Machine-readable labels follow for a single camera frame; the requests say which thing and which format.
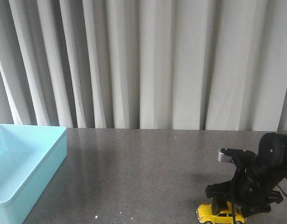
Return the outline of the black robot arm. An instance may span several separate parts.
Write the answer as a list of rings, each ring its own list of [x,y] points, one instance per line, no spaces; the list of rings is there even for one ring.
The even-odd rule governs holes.
[[[259,151],[222,148],[219,162],[236,166],[234,177],[227,182],[209,185],[205,192],[212,198],[211,211],[214,215],[225,210],[227,203],[241,208],[243,217],[268,213],[271,203],[281,203],[283,191],[274,187],[287,179],[287,135],[266,133],[259,141]]]

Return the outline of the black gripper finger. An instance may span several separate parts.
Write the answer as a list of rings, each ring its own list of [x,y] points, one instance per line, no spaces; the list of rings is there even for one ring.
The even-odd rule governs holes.
[[[211,204],[212,214],[219,214],[223,210],[228,210],[226,199],[222,197],[213,197]]]

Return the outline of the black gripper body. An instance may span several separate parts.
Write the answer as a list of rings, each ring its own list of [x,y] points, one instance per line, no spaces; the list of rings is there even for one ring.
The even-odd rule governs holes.
[[[256,154],[252,159],[233,158],[236,166],[230,181],[208,185],[207,198],[222,197],[241,208],[242,215],[253,216],[268,213],[270,204],[283,201],[283,191],[274,187],[287,178],[287,161],[273,156],[271,152]]]

